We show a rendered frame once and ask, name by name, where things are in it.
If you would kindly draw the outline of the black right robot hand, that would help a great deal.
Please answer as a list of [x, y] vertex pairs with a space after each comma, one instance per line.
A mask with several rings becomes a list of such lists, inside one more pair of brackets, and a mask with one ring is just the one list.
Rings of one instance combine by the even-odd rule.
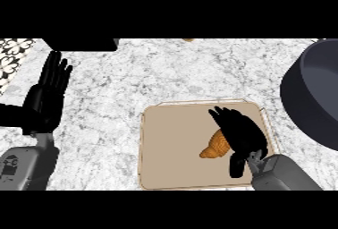
[[269, 154], [268, 138], [253, 119], [238, 110], [219, 106], [209, 110], [220, 127], [222, 134], [234, 150], [231, 156], [231, 177], [244, 176], [244, 165], [253, 152], [260, 151], [260, 158]]

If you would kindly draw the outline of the beige square tray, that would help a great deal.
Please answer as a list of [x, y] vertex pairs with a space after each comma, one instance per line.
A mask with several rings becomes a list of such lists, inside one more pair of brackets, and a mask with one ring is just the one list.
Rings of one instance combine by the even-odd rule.
[[147, 190], [234, 188], [251, 184], [251, 172], [231, 178], [231, 157], [201, 158], [219, 126], [214, 107], [238, 110], [269, 133], [266, 109], [243, 99], [163, 102], [142, 114], [139, 183]]

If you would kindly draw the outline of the golden brown croissant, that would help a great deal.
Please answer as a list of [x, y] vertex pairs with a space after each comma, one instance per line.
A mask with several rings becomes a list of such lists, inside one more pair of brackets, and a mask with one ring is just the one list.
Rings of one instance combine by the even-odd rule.
[[209, 141], [207, 148], [200, 153], [200, 157], [201, 158], [223, 157], [228, 154], [231, 148], [232, 147], [229, 142], [226, 141], [222, 130], [217, 130]]

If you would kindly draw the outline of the black flat appliance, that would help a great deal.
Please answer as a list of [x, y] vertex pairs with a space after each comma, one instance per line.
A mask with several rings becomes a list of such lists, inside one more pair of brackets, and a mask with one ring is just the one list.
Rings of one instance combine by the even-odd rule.
[[119, 38], [45, 38], [45, 43], [62, 52], [114, 52], [119, 50]]

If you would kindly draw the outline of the patterned black and white tile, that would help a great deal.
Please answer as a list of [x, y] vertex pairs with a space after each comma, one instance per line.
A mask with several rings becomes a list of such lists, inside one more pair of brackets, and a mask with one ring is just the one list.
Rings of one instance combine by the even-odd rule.
[[0, 95], [6, 92], [34, 43], [34, 38], [0, 38]]

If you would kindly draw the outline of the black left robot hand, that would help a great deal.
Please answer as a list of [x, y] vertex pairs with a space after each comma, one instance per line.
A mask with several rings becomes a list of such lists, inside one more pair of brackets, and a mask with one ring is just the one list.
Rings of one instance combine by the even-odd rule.
[[24, 135], [54, 132], [62, 117], [71, 71], [68, 59], [62, 58], [60, 51], [52, 51], [23, 106], [0, 103], [0, 127], [18, 127]]

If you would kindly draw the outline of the dark grey pot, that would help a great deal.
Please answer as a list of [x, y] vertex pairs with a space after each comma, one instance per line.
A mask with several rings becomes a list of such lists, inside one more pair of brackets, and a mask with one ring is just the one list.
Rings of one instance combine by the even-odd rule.
[[338, 151], [338, 38], [312, 44], [284, 74], [282, 105], [294, 124]]

